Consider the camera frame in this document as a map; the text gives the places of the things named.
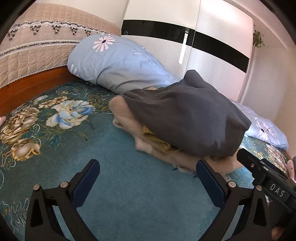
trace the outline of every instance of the blue pillow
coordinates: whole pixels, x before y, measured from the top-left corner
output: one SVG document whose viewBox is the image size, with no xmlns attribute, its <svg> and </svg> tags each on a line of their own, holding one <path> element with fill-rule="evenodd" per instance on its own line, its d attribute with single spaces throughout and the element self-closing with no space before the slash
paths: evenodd
<svg viewBox="0 0 296 241">
<path fill-rule="evenodd" d="M 133 89 L 166 87 L 180 80 L 143 46 L 109 34 L 84 38 L 70 54 L 68 69 L 79 78 L 118 94 Z"/>
</svg>

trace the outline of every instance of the black robotic device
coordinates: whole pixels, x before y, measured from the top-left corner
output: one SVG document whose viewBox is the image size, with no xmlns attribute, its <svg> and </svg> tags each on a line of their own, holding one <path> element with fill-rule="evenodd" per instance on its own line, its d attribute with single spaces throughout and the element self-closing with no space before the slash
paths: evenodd
<svg viewBox="0 0 296 241">
<path fill-rule="evenodd" d="M 296 237 L 296 184 L 267 160 L 259 160 L 244 149 L 237 159 L 254 177 L 254 188 L 241 188 L 224 178 L 205 160 L 196 165 L 198 176 L 213 204 L 221 210 L 199 241 L 221 241 L 239 205 L 244 205 L 239 222 L 229 241 L 270 241 L 274 226 L 285 227 L 278 241 Z M 67 241 L 57 221 L 53 206 L 58 206 L 76 241 L 97 241 L 76 211 L 86 200 L 100 173 L 97 160 L 90 160 L 70 182 L 56 188 L 33 187 L 28 208 L 26 241 Z M 265 194 L 273 201 L 267 206 Z M 18 241 L 0 216 L 0 240 Z"/>
</svg>

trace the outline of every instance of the quilted headboard cover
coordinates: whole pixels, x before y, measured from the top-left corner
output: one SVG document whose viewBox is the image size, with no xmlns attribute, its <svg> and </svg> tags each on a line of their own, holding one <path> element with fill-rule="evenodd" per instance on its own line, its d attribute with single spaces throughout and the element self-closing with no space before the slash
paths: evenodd
<svg viewBox="0 0 296 241">
<path fill-rule="evenodd" d="M 0 88 L 22 77 L 67 65 L 76 44 L 100 32 L 121 35 L 115 24 L 85 11 L 34 3 L 0 44 Z"/>
</svg>

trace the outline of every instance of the blue gripper pad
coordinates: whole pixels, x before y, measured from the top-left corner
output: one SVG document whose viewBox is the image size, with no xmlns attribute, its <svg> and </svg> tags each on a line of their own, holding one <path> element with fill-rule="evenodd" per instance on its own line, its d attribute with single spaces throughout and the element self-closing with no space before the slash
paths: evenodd
<svg viewBox="0 0 296 241">
<path fill-rule="evenodd" d="M 196 172 L 213 204 L 222 209 L 226 201 L 224 191 L 202 161 L 197 163 Z"/>
<path fill-rule="evenodd" d="M 72 205 L 74 208 L 81 207 L 84 204 L 99 174 L 100 163 L 95 160 L 73 191 Z"/>
</svg>

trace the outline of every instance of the sliding door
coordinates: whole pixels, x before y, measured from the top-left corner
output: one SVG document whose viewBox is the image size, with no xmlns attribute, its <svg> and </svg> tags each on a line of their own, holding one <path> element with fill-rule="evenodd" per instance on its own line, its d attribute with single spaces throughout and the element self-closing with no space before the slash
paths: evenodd
<svg viewBox="0 0 296 241">
<path fill-rule="evenodd" d="M 237 100 L 252 51 L 253 19 L 223 0 L 201 0 L 187 70 Z"/>
<path fill-rule="evenodd" d="M 130 0 L 122 35 L 143 45 L 165 68 L 183 78 L 200 0 Z"/>
</svg>

